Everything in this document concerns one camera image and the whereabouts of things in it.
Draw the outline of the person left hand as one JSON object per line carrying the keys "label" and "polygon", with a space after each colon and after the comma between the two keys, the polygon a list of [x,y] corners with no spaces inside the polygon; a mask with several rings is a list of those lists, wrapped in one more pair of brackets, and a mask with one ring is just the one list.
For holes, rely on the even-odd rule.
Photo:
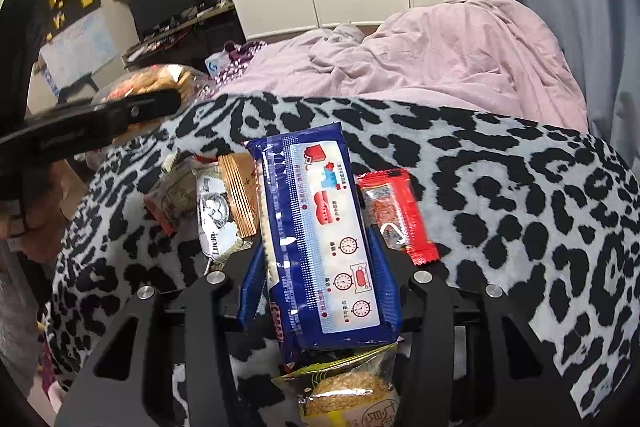
{"label": "person left hand", "polygon": [[49,263],[61,250],[63,232],[86,194],[86,184],[68,165],[58,161],[49,168],[48,187],[26,210],[27,229],[21,218],[13,218],[1,205],[1,239],[9,239],[26,257]]}

